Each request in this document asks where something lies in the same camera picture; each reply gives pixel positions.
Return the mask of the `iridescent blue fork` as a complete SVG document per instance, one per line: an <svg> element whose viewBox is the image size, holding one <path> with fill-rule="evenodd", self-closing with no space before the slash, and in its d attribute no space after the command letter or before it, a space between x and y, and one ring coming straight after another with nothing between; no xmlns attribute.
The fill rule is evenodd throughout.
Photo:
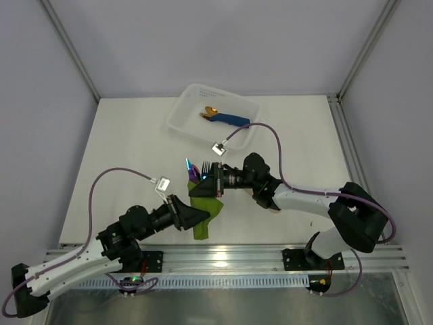
<svg viewBox="0 0 433 325"><path fill-rule="evenodd" d="M202 163L202 169L201 169L201 179L202 180L205 180L208 177L210 169L211 169L211 163L208 161L204 161Z"/></svg>

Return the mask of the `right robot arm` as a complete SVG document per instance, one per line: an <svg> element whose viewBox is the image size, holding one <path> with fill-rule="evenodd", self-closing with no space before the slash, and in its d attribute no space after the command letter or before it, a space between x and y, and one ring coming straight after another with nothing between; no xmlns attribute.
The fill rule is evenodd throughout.
<svg viewBox="0 0 433 325"><path fill-rule="evenodd" d="M291 189L271 175L257 153L245 157L241 169L209 164L205 178L189 190L189 197L218 198L228 189L252 190L253 200L264 209L297 210L330 219L334 226L315 233L301 252L300 261L308 269L324 269L342 251L371 253L388 222L381 206L358 184L348 182L335 192Z"/></svg>

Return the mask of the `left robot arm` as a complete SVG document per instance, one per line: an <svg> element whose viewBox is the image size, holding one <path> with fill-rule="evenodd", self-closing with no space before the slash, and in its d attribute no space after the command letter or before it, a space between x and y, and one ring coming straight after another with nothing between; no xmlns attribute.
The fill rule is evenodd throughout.
<svg viewBox="0 0 433 325"><path fill-rule="evenodd" d="M65 255L30 267L12 267L12 297L17 318L44 310L50 301L75 284L111 272L135 271L143 260L139 241L174 226L188 230L210 217L210 213L182 203L170 195L158 209L129 208L117 222Z"/></svg>

